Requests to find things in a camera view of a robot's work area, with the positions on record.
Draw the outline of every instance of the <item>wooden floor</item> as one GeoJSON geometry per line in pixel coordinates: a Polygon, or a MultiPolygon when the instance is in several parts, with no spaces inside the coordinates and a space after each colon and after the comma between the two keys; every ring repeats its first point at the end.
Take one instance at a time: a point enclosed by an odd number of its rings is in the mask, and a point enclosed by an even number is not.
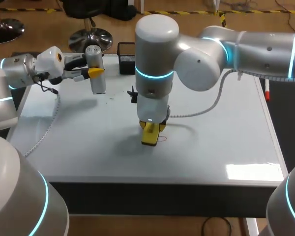
{"type": "MultiPolygon", "coordinates": [[[[210,0],[145,0],[145,10],[209,10],[204,1],[210,0]]],[[[288,9],[295,9],[295,0],[278,0],[288,9]]],[[[252,7],[258,10],[281,9],[274,0],[255,0],[252,7]]],[[[55,0],[29,1],[6,0],[0,7],[12,8],[58,8],[55,0]]],[[[221,5],[221,10],[230,9],[221,5]]],[[[69,52],[69,36],[82,29],[83,21],[66,17],[63,12],[1,12],[2,18],[15,18],[22,21],[26,30],[24,35],[7,44],[0,45],[0,59],[12,52],[42,52],[51,46],[57,46],[69,52]]],[[[94,17],[99,28],[109,31],[114,44],[107,53],[116,53],[118,42],[133,42],[134,27],[141,18],[137,15],[128,22],[109,18],[104,15],[94,17]]],[[[207,26],[220,25],[217,16],[212,15],[178,15],[171,16],[179,24],[180,32],[197,36],[207,26]]],[[[287,25],[288,14],[227,14],[228,28],[233,30],[280,31],[292,32],[287,25]]],[[[295,28],[295,14],[291,24],[295,28]]],[[[201,217],[71,217],[69,236],[200,236],[201,217]]],[[[239,219],[232,218],[233,236],[242,235],[239,219]]],[[[266,225],[264,219],[258,220],[260,229],[266,225]]],[[[226,236],[227,228],[223,221],[213,219],[208,223],[206,236],[226,236]]]]}

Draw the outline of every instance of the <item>chrome chair base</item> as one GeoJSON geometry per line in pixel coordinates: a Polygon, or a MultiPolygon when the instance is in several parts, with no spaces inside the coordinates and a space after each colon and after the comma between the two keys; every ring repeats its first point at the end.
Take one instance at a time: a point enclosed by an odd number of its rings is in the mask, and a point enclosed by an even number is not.
{"type": "Polygon", "coordinates": [[[20,37],[24,32],[24,25],[16,19],[0,21],[0,43],[7,43],[20,37]]]}
{"type": "Polygon", "coordinates": [[[108,31],[99,28],[91,28],[91,31],[79,30],[71,35],[69,39],[69,48],[74,53],[84,53],[89,45],[98,45],[104,52],[112,44],[112,35],[108,31]]]}

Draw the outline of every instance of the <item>table surface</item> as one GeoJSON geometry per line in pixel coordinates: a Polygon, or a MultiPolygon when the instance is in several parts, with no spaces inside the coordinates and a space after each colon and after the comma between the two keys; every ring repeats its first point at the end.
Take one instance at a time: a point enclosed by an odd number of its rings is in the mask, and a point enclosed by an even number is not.
{"type": "MultiPolygon", "coordinates": [[[[127,90],[134,76],[118,73],[116,55],[104,57],[107,93],[93,95],[89,81],[65,80],[58,117],[28,157],[49,181],[277,186],[287,175],[258,78],[232,73],[219,104],[194,118],[170,119],[156,147],[141,145],[136,105],[127,90]]],[[[194,113],[215,100],[219,82],[206,92],[183,86],[177,76],[172,114],[194,113]]],[[[20,152],[46,132],[57,101],[32,86],[9,141],[20,152]]]]}

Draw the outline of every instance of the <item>glowing blue light strip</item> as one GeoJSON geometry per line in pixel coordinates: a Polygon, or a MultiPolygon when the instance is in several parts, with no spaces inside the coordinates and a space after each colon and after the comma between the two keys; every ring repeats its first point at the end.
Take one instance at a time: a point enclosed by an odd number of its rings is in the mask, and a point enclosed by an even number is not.
{"type": "Polygon", "coordinates": [[[292,71],[293,71],[293,67],[294,67],[294,58],[295,58],[295,36],[294,36],[294,40],[293,40],[290,68],[289,68],[289,74],[288,74],[289,79],[292,78],[292,71]]]}
{"type": "Polygon", "coordinates": [[[140,75],[142,75],[142,76],[144,76],[144,77],[147,77],[147,78],[150,78],[150,79],[163,79],[163,78],[166,78],[166,77],[170,76],[170,75],[173,74],[173,72],[174,72],[174,71],[172,71],[172,72],[168,73],[167,75],[151,76],[151,75],[146,75],[146,74],[142,73],[140,70],[137,69],[137,67],[136,67],[136,71],[137,71],[140,75]]]}
{"type": "Polygon", "coordinates": [[[2,59],[1,63],[0,63],[0,68],[3,69],[3,62],[4,62],[5,58],[2,59]]]}
{"type": "Polygon", "coordinates": [[[288,204],[288,206],[289,206],[289,208],[291,210],[291,213],[292,213],[292,215],[293,215],[293,217],[295,219],[295,212],[294,212],[294,210],[292,208],[292,205],[291,205],[291,202],[290,202],[290,198],[289,198],[289,190],[288,190],[289,179],[290,179],[290,176],[288,176],[287,181],[286,181],[285,194],[286,194],[287,204],[288,204]]]}
{"type": "Polygon", "coordinates": [[[7,101],[7,100],[11,100],[13,99],[12,97],[6,97],[6,98],[3,98],[3,99],[0,99],[0,102],[4,102],[4,101],[7,101]]]}
{"type": "Polygon", "coordinates": [[[41,177],[43,178],[44,180],[44,183],[45,183],[45,188],[46,188],[46,200],[45,200],[45,206],[44,206],[44,209],[43,209],[43,212],[41,213],[41,216],[35,226],[35,228],[32,230],[32,232],[29,234],[29,236],[33,236],[34,233],[36,233],[36,231],[38,230],[38,227],[40,226],[41,222],[43,221],[44,219],[44,216],[46,214],[46,210],[47,210],[47,205],[48,205],[48,199],[49,199],[49,191],[48,191],[48,185],[47,185],[47,182],[44,178],[44,176],[39,172],[39,174],[41,175],[41,177]]]}
{"type": "Polygon", "coordinates": [[[202,39],[208,39],[208,40],[217,42],[219,45],[221,45],[221,47],[224,49],[224,51],[226,53],[226,62],[228,62],[228,53],[227,53],[227,50],[226,50],[225,46],[223,45],[223,43],[221,43],[220,40],[218,40],[217,38],[209,38],[209,37],[203,37],[202,39]]]}

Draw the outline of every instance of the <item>black mesh container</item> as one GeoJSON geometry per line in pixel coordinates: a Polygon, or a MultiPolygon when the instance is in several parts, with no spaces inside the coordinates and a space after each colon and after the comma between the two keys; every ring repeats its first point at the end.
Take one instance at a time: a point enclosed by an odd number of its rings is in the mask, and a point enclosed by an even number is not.
{"type": "Polygon", "coordinates": [[[134,75],[134,43],[118,43],[119,72],[121,75],[134,75]]]}

